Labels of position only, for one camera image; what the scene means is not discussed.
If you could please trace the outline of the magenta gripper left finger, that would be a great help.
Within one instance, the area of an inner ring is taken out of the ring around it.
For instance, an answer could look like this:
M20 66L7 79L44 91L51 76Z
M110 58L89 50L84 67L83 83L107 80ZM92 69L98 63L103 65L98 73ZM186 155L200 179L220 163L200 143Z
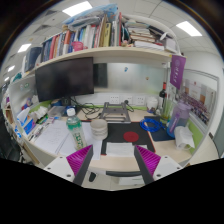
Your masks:
M66 157L74 173L73 183L81 186L93 156L93 146L89 145Z

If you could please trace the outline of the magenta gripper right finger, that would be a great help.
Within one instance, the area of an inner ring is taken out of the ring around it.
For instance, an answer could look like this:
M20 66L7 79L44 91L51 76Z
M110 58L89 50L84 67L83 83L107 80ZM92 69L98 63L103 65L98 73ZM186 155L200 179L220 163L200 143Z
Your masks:
M134 147L134 156L138 163L145 184L154 181L153 174L160 162L161 157L139 145Z

